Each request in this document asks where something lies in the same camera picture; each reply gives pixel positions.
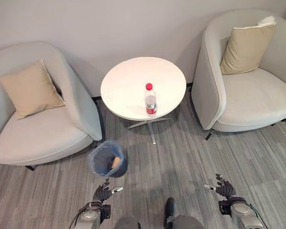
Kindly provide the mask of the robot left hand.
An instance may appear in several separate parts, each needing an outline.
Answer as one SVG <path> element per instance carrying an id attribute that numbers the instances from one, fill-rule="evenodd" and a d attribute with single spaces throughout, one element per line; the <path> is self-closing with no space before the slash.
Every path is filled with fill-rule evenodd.
<path id="1" fill-rule="evenodd" d="M 102 183 L 97 187 L 93 195 L 92 198 L 93 202 L 102 204 L 104 201 L 109 199 L 113 194 L 116 194 L 123 190 L 122 186 L 109 190 L 109 184 L 110 184 L 109 178 L 102 181 Z"/>

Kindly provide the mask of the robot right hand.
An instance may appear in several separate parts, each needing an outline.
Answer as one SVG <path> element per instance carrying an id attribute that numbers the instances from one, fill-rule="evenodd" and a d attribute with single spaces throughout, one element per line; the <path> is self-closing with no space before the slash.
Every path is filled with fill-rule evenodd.
<path id="1" fill-rule="evenodd" d="M 204 188 L 215 191 L 217 194 L 225 197 L 227 200 L 237 197 L 234 186 L 227 179 L 225 179 L 221 174 L 216 174 L 216 179 L 218 180 L 217 187 L 204 184 Z"/>

